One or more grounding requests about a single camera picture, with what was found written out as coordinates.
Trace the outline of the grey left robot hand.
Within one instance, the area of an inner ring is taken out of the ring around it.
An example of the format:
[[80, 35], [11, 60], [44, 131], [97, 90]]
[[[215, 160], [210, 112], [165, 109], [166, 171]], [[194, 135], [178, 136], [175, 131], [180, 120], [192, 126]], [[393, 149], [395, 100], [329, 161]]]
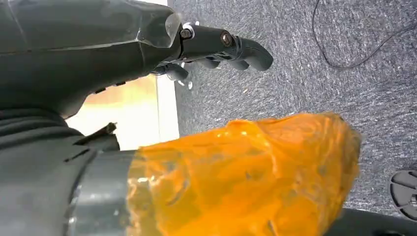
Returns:
[[0, 3], [0, 233], [3, 236], [321, 236], [358, 172], [360, 137], [338, 114], [234, 120], [120, 150], [109, 123], [66, 119], [85, 99], [180, 61], [273, 63], [259, 43], [183, 25], [139, 0]]

